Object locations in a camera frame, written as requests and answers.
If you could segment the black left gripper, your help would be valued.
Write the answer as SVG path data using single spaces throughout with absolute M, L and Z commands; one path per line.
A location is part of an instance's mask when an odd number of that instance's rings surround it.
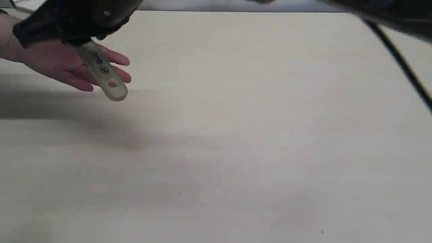
M 140 0 L 45 0 L 12 32 L 24 48 L 52 40 L 82 46 L 128 23 Z

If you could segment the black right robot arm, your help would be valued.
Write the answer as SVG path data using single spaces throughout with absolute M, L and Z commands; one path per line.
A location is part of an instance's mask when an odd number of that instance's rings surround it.
M 430 0 L 322 0 L 371 22 L 432 41 L 432 2 Z

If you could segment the open human hand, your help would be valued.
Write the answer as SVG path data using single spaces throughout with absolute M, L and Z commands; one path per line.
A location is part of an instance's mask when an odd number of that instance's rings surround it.
M 0 14 L 1 59 L 21 63 L 29 69 L 80 91 L 92 92 L 98 82 L 76 49 L 59 40 L 24 48 L 12 32 L 20 20 L 4 10 Z

